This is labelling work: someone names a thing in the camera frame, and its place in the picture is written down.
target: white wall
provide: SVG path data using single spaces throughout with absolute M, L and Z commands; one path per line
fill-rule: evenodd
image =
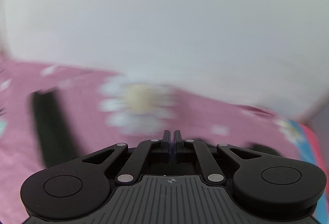
M 5 28 L 5 12 L 4 0 L 0 0 L 0 59 L 5 51 L 6 46 L 6 28 Z
M 14 56 L 302 112 L 329 86 L 329 0 L 5 0 Z

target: crosshair marking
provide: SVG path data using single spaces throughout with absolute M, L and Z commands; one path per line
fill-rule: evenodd
M 175 179 L 173 179 L 173 178 L 171 178 L 171 179 L 167 180 L 167 182 L 169 182 L 169 183 L 173 184 L 173 183 L 175 183 L 175 182 L 176 182 L 176 180 L 175 180 Z

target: blue fabric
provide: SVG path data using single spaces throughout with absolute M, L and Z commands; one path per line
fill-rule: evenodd
M 7 122 L 0 119 L 0 137 L 2 136 L 2 134 L 5 131 L 6 125 L 7 125 Z

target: black circular housing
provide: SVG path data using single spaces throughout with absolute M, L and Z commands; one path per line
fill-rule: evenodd
M 325 185 L 317 166 L 270 155 L 242 162 L 233 176 L 233 193 L 243 206 L 281 215 L 315 205 Z
M 33 174 L 20 194 L 30 215 L 70 220 L 97 210 L 110 191 L 110 183 L 97 165 L 68 162 Z

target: pink fabric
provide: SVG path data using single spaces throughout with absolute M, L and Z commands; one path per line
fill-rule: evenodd
M 42 76 L 41 71 L 49 66 L 13 60 L 0 63 L 0 84 L 11 80 L 0 91 L 0 108 L 6 108 L 0 120 L 7 122 L 0 137 L 0 221 L 3 224 L 19 224 L 28 217 L 19 190 L 28 176 L 44 168 L 30 112 L 32 92 L 60 88 L 61 107 L 74 139 L 85 154 L 119 142 L 135 147 L 142 140 L 162 137 L 162 132 L 152 136 L 122 135 L 116 127 L 106 125 L 109 113 L 98 110 L 106 97 L 98 89 L 106 77 L 115 73 L 58 66 L 54 73 Z M 297 148 L 275 124 L 275 114 L 182 90 L 176 90 L 175 94 L 177 119 L 168 121 L 167 129 L 180 129 L 183 139 L 204 138 L 212 144 L 226 142 L 236 146 L 256 142 L 271 146 L 286 157 L 298 158 Z

